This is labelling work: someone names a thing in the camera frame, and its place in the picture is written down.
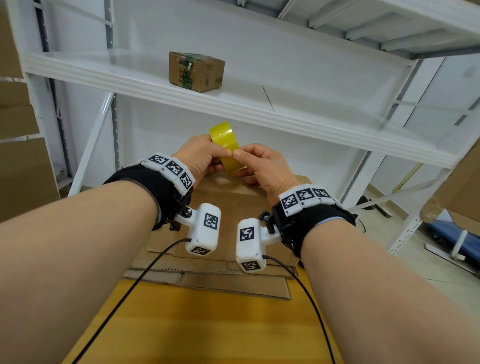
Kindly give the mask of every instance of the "floor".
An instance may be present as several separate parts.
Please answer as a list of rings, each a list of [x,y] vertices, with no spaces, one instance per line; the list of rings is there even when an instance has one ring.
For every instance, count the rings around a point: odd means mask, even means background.
[[[403,220],[393,213],[385,218],[378,210],[364,210],[359,218],[365,224],[366,234],[379,243],[386,244],[400,228]],[[363,231],[360,223],[357,228]],[[425,229],[418,229],[405,243],[397,256],[419,273],[430,284],[444,292],[450,299],[470,314],[480,327],[480,279],[466,270],[440,258],[424,248],[425,243],[439,248]]]

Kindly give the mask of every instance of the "table surface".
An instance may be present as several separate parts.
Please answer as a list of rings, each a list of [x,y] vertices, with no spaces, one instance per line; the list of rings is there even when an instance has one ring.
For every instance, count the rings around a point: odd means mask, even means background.
[[[299,277],[310,290],[303,269]],[[132,285],[122,279],[64,363]],[[281,301],[141,282],[80,363],[331,363],[320,323],[293,279]],[[328,330],[337,363],[343,363]]]

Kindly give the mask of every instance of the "black wrist strap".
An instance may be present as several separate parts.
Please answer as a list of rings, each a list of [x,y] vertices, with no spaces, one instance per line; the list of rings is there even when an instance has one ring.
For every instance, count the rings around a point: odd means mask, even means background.
[[[158,203],[162,217],[152,230],[159,229],[167,221],[173,220],[175,215],[190,203],[193,188],[185,196],[181,196],[173,183],[168,181],[158,171],[145,168],[141,164],[125,167],[115,172],[104,184],[130,180],[148,190]]]
[[[282,243],[287,248],[293,250],[298,258],[300,258],[303,239],[318,223],[329,218],[340,217],[355,226],[353,215],[337,205],[319,204],[305,208],[299,213],[287,217],[281,203],[278,203],[273,206],[272,214],[282,236]]]

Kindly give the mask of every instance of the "packing tape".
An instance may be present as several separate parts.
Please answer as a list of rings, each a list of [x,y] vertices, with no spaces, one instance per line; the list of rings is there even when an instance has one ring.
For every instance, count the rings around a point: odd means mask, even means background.
[[[228,121],[224,121],[223,123],[214,126],[209,130],[209,132],[214,143],[220,144],[231,151],[239,148],[237,140],[235,139],[235,135],[233,134],[232,127]],[[243,165],[241,165],[232,157],[220,158],[220,160],[222,161],[225,171],[229,174],[232,174],[238,171],[240,168],[243,168]]]

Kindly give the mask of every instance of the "black cable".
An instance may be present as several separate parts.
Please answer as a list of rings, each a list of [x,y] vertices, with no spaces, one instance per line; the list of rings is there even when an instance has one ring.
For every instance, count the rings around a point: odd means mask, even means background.
[[[367,232],[367,228],[365,227],[363,222],[359,218],[357,220],[360,221],[360,224],[363,226],[363,232]]]
[[[170,250],[171,248],[173,248],[175,245],[181,243],[181,242],[191,242],[192,240],[191,239],[180,239],[178,240],[177,242],[174,242],[172,245],[170,245],[167,249],[165,249],[164,251],[162,251],[158,257],[156,257],[153,262],[150,263],[150,265],[143,271],[143,273],[140,275],[140,277],[137,278],[137,280],[130,286],[130,288],[128,289],[127,293],[125,293],[123,295],[123,297],[121,298],[121,300],[117,303],[117,305],[113,308],[113,310],[108,314],[107,318],[102,322],[102,324],[100,325],[100,327],[98,328],[97,331],[95,331],[95,334],[93,334],[92,338],[88,341],[88,343],[84,346],[84,348],[82,349],[82,351],[76,356],[76,358],[73,360],[72,364],[77,364],[80,359],[83,357],[83,355],[87,352],[88,348],[90,348],[90,346],[92,346],[93,342],[95,341],[95,339],[97,338],[98,335],[100,335],[100,332],[102,332],[103,328],[107,325],[107,323],[110,321],[110,319],[112,318],[112,316],[115,314],[115,312],[120,308],[121,304],[127,299],[128,295],[133,291],[133,289],[137,286],[137,284],[142,280],[142,278],[145,276],[145,274],[147,274],[147,272],[150,270],[151,267],[153,267],[155,265],[155,263],[161,258],[163,257],[163,255],[168,251]]]
[[[318,321],[320,321],[320,325],[322,326],[322,331],[324,332],[324,335],[325,335],[325,341],[327,342],[327,347],[328,347],[328,352],[330,353],[330,358],[332,359],[332,363],[335,364],[335,357],[333,355],[333,351],[332,351],[332,347],[330,346],[330,340],[328,339],[328,335],[327,335],[327,330],[325,329],[325,325],[324,325],[324,322],[322,320],[322,317],[320,316],[320,312],[318,311],[318,308],[317,308],[317,305],[315,304],[315,301],[313,300],[312,296],[310,296],[310,293],[308,292],[307,288],[303,285],[303,283],[301,282],[301,280],[290,270],[289,267],[287,267],[285,264],[283,264],[282,262],[280,262],[278,259],[276,258],[273,258],[272,256],[269,256],[269,255],[263,255],[262,256],[263,259],[270,259],[270,260],[273,260],[274,262],[280,264],[283,268],[285,268],[285,270],[290,273],[290,275],[299,283],[299,285],[303,288],[303,290],[305,291],[305,293],[307,294],[308,296],[308,299],[310,300],[310,302],[312,303],[312,306],[313,308],[315,309],[315,312],[317,313],[317,317],[318,317]]]

